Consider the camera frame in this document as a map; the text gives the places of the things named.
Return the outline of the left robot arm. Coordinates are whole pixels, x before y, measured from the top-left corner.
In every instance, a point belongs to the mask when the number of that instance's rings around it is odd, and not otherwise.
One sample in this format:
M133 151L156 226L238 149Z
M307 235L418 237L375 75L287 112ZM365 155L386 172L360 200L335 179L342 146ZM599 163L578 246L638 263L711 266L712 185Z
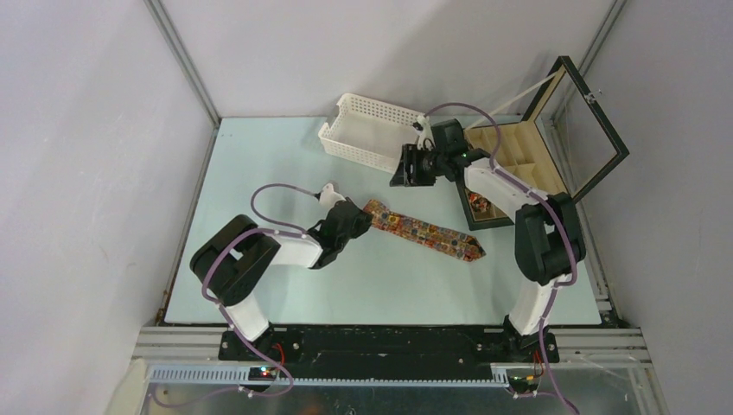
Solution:
M202 296L242 335L240 349L263 360L273 349L267 332L271 322L253 292L265 272L280 265L309 270L330 265L349 241L369 230L372 220L348 198L305 232L263 228L240 214L195 252L189 269L201 281Z

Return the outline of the colourful patterned tie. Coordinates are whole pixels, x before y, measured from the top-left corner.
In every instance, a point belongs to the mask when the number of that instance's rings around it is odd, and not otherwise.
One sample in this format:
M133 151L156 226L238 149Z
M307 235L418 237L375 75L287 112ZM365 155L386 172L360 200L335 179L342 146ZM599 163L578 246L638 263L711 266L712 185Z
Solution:
M453 259L474 262L486 256L476 237L393 212L382 201L371 199L362 210L372 216L372 227Z

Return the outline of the white perforated plastic basket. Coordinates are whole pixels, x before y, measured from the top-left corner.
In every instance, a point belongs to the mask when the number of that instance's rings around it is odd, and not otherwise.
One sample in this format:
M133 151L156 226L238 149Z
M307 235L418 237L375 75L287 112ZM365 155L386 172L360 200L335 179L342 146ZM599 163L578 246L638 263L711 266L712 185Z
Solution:
M402 146L416 142L413 124L422 116L398 105L344 93L318 137L327 154L392 174Z

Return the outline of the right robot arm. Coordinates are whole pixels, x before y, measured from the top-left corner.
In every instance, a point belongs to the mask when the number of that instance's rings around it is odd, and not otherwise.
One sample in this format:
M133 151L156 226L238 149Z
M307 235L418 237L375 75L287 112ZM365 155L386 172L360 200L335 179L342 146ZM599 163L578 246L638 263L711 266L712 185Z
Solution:
M585 244L575 204L565 192L548 194L522 181L496 159L495 151L471 148L461 124L451 119L413 123L417 139L403 144L393 187L425 187L444 177L495 205L514 224L514 257L524 281L502 339L513 361L533 355L558 289L577 281Z

